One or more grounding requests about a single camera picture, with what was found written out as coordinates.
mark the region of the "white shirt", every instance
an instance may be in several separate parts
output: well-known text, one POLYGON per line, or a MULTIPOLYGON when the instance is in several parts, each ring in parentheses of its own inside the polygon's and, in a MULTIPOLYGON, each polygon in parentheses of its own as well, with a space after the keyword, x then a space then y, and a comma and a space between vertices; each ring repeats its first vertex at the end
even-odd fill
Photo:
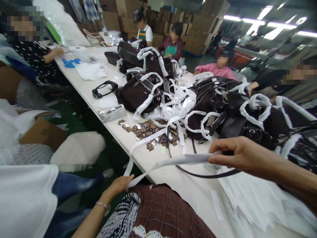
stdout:
POLYGON ((43 238, 57 207, 56 165, 0 166, 1 238, 43 238))
POLYGON ((152 32, 152 29, 149 25, 146 25, 145 28, 143 29, 145 30, 145 39, 146 41, 153 41, 153 32, 152 32))
POLYGON ((240 45, 244 46, 246 43, 248 43, 250 41, 252 36, 249 36, 249 35, 245 35, 241 41, 240 41, 240 45))

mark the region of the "factory floor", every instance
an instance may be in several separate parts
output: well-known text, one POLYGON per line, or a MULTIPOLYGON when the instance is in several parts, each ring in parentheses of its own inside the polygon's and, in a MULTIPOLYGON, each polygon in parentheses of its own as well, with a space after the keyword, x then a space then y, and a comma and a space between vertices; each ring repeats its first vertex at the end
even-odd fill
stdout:
MULTIPOLYGON (((187 70, 191 73, 194 73, 196 66, 205 65, 209 63, 216 62, 212 56, 203 56, 200 58, 194 58, 189 55, 183 55, 185 57, 185 64, 187 66, 187 70)), ((250 69, 244 69, 241 71, 248 80, 252 81, 256 77, 256 73, 252 72, 250 69)), ((81 177, 92 178, 97 173, 102 173, 104 170, 113 168, 115 170, 114 175, 106 181, 103 186, 92 189, 90 191, 84 192, 82 194, 78 194, 67 200, 64 204, 62 204, 58 209, 64 212, 73 212, 79 207, 87 204, 95 202, 99 199, 104 190, 106 190, 113 180, 122 176, 124 174, 123 166, 128 162, 129 157, 124 152, 124 150, 116 143, 113 139, 112 135, 108 132, 108 130, 103 126, 100 120, 96 117, 93 111, 88 107, 86 102, 80 97, 79 94, 75 93, 73 100, 73 104, 62 104, 58 103, 51 108, 58 110, 61 112, 61 118, 55 118, 50 122, 56 125, 59 124, 68 124, 68 135, 77 132, 87 132, 87 131, 97 131, 101 134, 106 140, 106 148, 99 156, 95 165, 93 165, 90 169, 74 173, 81 177)), ((134 166, 132 170, 132 174, 135 176, 141 175, 141 171, 134 166)), ((146 179, 142 181, 143 183, 149 183, 146 179)), ((112 202, 111 202, 111 212, 107 215, 101 227, 106 223, 110 215, 113 213, 116 206, 120 203, 122 198, 125 196, 125 192, 119 194, 112 202)), ((73 232, 70 232, 67 237, 71 237, 73 232)))

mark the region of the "bracelet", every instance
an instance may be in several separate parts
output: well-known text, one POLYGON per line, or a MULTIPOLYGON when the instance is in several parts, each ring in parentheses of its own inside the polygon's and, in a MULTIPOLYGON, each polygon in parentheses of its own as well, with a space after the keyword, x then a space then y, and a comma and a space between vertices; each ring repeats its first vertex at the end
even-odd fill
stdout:
POLYGON ((108 211, 108 209, 109 209, 106 204, 103 204, 100 201, 96 202, 96 205, 99 205, 99 206, 103 207, 106 211, 108 211))

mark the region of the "black polka dot shirt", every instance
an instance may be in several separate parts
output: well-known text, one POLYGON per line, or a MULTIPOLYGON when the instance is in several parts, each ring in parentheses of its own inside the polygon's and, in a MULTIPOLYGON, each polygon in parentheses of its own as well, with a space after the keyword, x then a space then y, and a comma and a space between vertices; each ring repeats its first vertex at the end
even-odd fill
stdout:
POLYGON ((53 60, 46 64, 43 56, 50 53, 50 49, 37 41, 9 41, 9 44, 29 65, 48 83, 68 84, 68 80, 59 70, 53 60))

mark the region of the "green apron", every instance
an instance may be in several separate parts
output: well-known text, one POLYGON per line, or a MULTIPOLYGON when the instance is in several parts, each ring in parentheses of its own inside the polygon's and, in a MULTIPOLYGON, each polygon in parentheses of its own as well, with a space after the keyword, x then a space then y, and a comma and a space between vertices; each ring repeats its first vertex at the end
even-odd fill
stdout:
POLYGON ((164 56, 166 55, 176 55, 177 53, 177 45, 171 46, 171 43, 168 44, 168 47, 165 50, 164 56))
POLYGON ((138 40, 146 40, 145 35, 146 35, 146 29, 147 29, 148 27, 149 27, 149 26, 147 26, 147 27, 145 28, 145 30, 143 30, 143 31, 140 30, 138 40))

